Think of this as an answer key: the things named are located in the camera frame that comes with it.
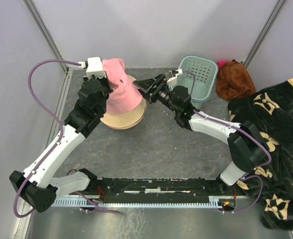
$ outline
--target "beige hat brim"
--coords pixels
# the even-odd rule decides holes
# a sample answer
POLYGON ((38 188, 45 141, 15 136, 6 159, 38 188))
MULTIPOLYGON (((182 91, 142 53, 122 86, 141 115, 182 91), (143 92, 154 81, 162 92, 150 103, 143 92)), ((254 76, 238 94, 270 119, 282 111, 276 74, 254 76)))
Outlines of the beige hat brim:
MULTIPOLYGON (((133 82, 136 79, 128 75, 128 78, 133 82)), ((123 114, 105 113, 101 118, 101 122, 114 129, 127 129, 137 125, 143 118, 146 112, 146 100, 142 98, 140 104, 133 110, 123 114)))

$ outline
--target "white wall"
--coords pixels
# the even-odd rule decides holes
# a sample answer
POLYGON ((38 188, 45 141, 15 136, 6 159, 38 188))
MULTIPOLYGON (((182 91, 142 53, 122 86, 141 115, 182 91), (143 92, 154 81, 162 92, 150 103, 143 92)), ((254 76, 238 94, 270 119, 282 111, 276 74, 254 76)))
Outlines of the white wall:
POLYGON ((293 78, 293 0, 285 4, 248 71, 257 90, 293 78))
MULTIPOLYGON (((32 163, 48 138, 52 120, 33 101, 27 76, 33 65, 51 58, 23 2, 0 1, 0 239, 10 238, 15 222, 9 175, 32 163)), ((56 64, 43 66, 33 78, 36 94, 52 110, 62 79, 56 64)))
POLYGON ((244 61, 277 0, 34 0, 64 58, 177 66, 244 61))

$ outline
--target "white cable tray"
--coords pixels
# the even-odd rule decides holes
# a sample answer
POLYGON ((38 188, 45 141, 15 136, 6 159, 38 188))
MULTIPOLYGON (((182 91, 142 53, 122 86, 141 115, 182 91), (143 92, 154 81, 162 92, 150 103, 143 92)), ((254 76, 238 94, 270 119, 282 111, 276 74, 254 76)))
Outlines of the white cable tray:
MULTIPOLYGON (((108 208, 222 208, 218 199, 210 198, 209 203, 100 203, 100 207, 108 208)), ((84 198, 61 197, 54 201, 53 207, 82 207, 92 208, 84 198)))

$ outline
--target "red wire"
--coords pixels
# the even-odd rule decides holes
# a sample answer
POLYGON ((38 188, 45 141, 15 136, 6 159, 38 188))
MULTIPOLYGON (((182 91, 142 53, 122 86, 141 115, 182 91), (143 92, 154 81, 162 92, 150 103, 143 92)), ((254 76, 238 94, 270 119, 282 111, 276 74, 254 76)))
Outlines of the red wire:
POLYGON ((104 191, 102 191, 101 186, 98 186, 97 189, 99 190, 99 200, 101 199, 101 193, 104 195, 104 200, 102 203, 105 203, 107 196, 105 195, 104 191))

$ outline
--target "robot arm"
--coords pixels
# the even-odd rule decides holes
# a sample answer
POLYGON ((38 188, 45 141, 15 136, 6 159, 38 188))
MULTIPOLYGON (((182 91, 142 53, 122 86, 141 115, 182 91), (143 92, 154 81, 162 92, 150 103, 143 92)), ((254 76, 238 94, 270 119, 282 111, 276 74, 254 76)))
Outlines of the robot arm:
POLYGON ((171 71, 171 78, 168 80, 165 79, 164 74, 160 74, 153 79, 134 81, 134 84, 151 104, 160 101, 173 111, 174 119, 180 127, 208 134, 229 145, 232 162, 219 177, 225 184, 231 186, 246 173, 251 172, 266 157, 267 144, 255 125, 249 121, 239 124, 199 112, 192 105, 191 95, 186 87, 179 85, 173 87, 181 73, 178 69, 171 71))
POLYGON ((99 57, 89 58, 87 62, 81 62, 81 65, 82 68, 87 69, 86 76, 78 92, 79 99, 65 120, 62 140, 57 143, 58 133, 56 138, 32 164, 25 168, 23 172, 14 171, 9 177, 17 192, 27 175, 31 174, 20 196, 38 212, 47 210, 57 197, 85 190, 90 186, 90 182, 97 179, 94 174, 86 169, 80 169, 77 173, 69 176, 52 178, 73 149, 82 143, 100 123, 100 118, 106 112, 106 100, 109 93, 112 92, 99 57), (54 150, 34 171, 35 165, 55 144, 57 146, 54 150))

